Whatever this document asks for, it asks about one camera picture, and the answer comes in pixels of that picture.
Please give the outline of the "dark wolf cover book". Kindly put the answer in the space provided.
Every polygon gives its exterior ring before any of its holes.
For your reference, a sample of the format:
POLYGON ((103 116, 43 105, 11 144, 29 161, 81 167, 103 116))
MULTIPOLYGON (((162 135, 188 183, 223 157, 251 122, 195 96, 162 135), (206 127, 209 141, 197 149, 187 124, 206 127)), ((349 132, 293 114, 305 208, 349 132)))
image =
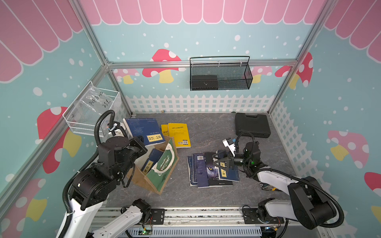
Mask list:
POLYGON ((220 180, 218 178, 218 168, 213 165, 213 152, 205 152, 206 170, 208 176, 209 186, 211 187, 224 187, 233 186, 232 181, 220 180))

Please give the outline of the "blue book yellow label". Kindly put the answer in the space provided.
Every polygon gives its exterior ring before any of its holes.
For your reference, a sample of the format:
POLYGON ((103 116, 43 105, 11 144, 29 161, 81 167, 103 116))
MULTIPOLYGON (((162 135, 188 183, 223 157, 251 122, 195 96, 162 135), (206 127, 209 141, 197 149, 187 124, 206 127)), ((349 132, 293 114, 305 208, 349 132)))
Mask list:
POLYGON ((148 156, 148 159, 144 163, 141 172, 144 175, 147 175, 149 171, 152 169, 152 167, 160 160, 163 153, 163 151, 154 148, 148 156))

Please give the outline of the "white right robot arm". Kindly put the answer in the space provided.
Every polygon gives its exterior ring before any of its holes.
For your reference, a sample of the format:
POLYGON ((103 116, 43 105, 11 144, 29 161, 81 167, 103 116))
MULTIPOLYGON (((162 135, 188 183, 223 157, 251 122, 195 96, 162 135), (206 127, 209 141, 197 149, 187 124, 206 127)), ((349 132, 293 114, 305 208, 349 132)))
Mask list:
POLYGON ((318 181, 311 176, 299 178, 266 165, 261 160, 259 142, 247 143, 244 152, 238 152, 237 143, 224 141, 230 153, 221 151, 213 154, 214 166, 228 171, 231 166, 242 167, 250 179, 264 186, 279 190, 289 196, 289 200, 269 198, 258 204, 257 219, 270 223, 275 218, 299 222, 312 230, 318 226, 336 228, 344 222, 344 212, 332 195, 322 189, 318 181))

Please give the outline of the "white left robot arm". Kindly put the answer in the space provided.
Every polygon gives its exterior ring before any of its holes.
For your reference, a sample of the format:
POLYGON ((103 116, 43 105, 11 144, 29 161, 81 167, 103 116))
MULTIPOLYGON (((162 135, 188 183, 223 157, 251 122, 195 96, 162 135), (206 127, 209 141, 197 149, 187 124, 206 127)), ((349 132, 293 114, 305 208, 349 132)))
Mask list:
POLYGON ((143 138, 115 136, 100 143, 94 156, 68 181, 63 190, 65 218, 58 238, 117 238, 134 225, 150 223, 151 207, 138 199, 119 217, 102 228, 90 226, 118 185, 127 187, 124 179, 135 170, 135 160, 147 153, 143 138))

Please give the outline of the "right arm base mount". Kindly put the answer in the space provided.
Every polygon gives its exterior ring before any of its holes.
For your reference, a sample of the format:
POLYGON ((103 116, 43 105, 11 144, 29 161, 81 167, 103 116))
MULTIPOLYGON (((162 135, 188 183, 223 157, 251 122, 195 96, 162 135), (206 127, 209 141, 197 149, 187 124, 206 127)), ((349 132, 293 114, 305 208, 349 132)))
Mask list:
POLYGON ((267 212, 265 204, 273 201, 275 198, 269 198, 260 202, 257 208, 244 205, 241 209, 245 224, 276 224, 284 223, 284 219, 280 217, 271 217, 267 212))

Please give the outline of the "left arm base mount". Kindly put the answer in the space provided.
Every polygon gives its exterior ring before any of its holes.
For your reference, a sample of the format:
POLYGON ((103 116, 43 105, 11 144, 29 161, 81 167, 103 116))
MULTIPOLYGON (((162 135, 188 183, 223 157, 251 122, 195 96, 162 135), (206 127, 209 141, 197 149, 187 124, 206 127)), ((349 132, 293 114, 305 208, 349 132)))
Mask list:
POLYGON ((137 206, 130 206, 121 217, 127 220, 128 225, 148 224, 163 225, 165 209, 146 209, 142 210, 137 206))

